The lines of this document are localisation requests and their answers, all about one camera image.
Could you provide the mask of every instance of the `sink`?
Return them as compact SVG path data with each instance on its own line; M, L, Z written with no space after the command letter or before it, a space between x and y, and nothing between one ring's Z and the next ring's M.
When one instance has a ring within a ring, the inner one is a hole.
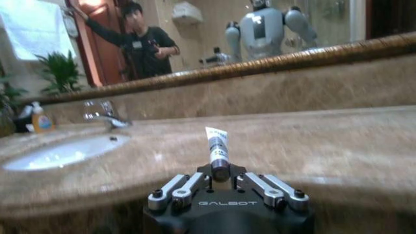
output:
M101 156L122 146L129 139L127 136L111 134L83 136L34 150L3 164L2 168L10 171L62 168L65 165Z

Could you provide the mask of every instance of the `screw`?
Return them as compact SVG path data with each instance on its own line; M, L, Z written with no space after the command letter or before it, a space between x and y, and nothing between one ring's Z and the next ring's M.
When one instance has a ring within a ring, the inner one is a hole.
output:
M274 206L275 211L282 211L285 207L286 207L286 201L283 200L283 198L278 198L275 200L275 206Z
M301 190L295 189L294 190L294 197L303 198L305 197L305 193Z
M177 198L174 198L173 200L171 200L171 209L173 210L179 210L182 208L182 201L181 200L178 200Z
M151 195L153 195L153 198L161 198L161 196L162 196L162 190L161 190L161 189L155 189L155 190L151 192Z

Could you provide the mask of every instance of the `toothpaste tube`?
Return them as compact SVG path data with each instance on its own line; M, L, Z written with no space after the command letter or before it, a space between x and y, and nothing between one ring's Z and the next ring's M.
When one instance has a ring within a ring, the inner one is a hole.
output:
M229 178L227 133L222 130L205 127L209 142L209 161L211 178L225 182Z

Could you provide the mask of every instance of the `marble countertop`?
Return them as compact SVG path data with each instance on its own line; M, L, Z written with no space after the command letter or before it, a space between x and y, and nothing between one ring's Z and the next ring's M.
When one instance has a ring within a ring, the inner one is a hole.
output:
M0 169L0 217L27 217L143 197L207 163L205 126L229 132L229 157L311 200L416 211L416 106L134 121L114 151L39 172ZM106 132L99 124L0 139L0 164L35 147Z

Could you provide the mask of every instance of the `chrome faucet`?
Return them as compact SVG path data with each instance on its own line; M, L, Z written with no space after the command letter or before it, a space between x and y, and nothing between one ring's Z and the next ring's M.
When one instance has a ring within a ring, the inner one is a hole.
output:
M86 101L83 103L83 119L103 120L109 122L111 128L125 128L131 126L130 121L121 120L117 112L111 108L109 101Z

